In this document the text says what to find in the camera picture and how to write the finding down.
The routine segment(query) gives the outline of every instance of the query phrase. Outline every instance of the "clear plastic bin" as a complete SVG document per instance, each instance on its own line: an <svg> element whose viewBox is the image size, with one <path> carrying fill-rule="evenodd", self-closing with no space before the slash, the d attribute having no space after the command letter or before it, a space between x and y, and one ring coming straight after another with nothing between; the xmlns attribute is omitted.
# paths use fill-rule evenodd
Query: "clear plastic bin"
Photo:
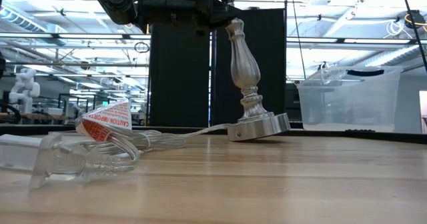
<svg viewBox="0 0 427 224"><path fill-rule="evenodd" d="M330 67L298 85L310 131L394 130L401 67Z"/></svg>

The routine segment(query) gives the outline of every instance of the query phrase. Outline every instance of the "black handle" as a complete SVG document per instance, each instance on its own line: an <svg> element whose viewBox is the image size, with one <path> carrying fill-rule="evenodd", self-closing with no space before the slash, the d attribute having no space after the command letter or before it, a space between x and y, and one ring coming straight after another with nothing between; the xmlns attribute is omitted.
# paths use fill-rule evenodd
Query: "black handle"
<svg viewBox="0 0 427 224"><path fill-rule="evenodd" d="M378 71L354 71L354 70L347 70L348 75L354 75L357 77L375 77L377 75L384 74L384 70L378 70Z"/></svg>

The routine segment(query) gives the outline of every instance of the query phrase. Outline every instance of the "warning label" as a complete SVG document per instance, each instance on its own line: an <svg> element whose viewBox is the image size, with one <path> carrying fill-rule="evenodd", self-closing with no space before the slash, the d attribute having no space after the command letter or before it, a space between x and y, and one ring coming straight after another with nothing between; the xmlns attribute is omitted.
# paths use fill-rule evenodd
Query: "warning label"
<svg viewBox="0 0 427 224"><path fill-rule="evenodd" d="M77 132L88 135L96 141L106 141L112 132L106 125L132 130L128 100L118 101L86 113L76 129Z"/></svg>

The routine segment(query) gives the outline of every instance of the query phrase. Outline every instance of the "lamp base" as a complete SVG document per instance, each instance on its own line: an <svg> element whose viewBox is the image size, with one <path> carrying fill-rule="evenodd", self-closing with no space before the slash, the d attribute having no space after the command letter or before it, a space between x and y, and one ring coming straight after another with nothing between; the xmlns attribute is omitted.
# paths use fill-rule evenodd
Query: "lamp base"
<svg viewBox="0 0 427 224"><path fill-rule="evenodd" d="M253 121L236 123L228 127L229 141L247 141L268 137L291 129L288 114L264 117Z"/></svg>

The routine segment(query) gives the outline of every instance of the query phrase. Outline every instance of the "white robot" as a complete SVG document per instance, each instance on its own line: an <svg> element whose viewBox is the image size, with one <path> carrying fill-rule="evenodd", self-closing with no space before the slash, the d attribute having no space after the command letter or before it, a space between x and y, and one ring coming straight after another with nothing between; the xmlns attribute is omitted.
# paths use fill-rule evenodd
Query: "white robot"
<svg viewBox="0 0 427 224"><path fill-rule="evenodd" d="M22 113L31 113L33 97L40 95L40 85L34 82L35 74L36 70L34 69L22 69L21 73L16 74L15 86L13 86L9 94L9 102L12 104L17 103L18 100L22 100L23 105L20 108ZM22 93L18 93L22 88L25 88L25 90Z"/></svg>

